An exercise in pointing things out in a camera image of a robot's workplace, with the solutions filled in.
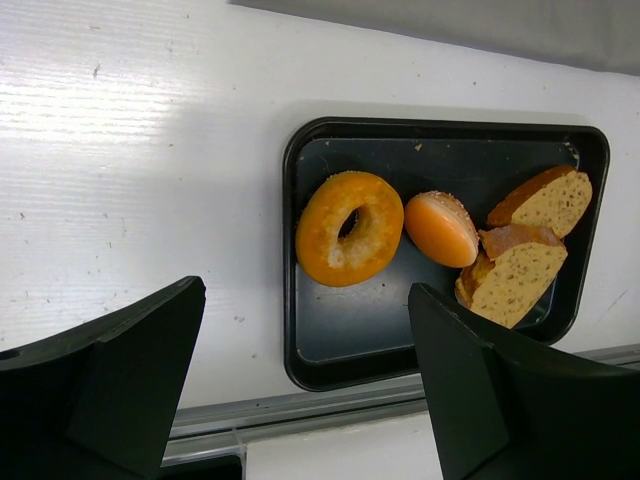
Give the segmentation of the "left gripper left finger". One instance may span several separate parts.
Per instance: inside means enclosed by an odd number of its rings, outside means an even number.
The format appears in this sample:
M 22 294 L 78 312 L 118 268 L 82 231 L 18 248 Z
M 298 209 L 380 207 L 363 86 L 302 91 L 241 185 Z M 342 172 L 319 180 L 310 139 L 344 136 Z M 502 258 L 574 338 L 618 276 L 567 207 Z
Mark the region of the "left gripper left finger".
M 1 353 L 4 479 L 153 479 L 204 306 L 198 276 Z

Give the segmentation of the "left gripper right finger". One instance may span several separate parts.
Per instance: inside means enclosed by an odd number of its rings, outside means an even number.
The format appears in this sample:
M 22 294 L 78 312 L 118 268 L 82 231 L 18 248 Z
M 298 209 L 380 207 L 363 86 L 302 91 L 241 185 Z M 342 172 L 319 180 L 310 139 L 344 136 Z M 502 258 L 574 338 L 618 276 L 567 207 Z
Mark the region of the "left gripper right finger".
M 635 479 L 639 374 L 538 343 L 426 284 L 408 310 L 447 479 Z

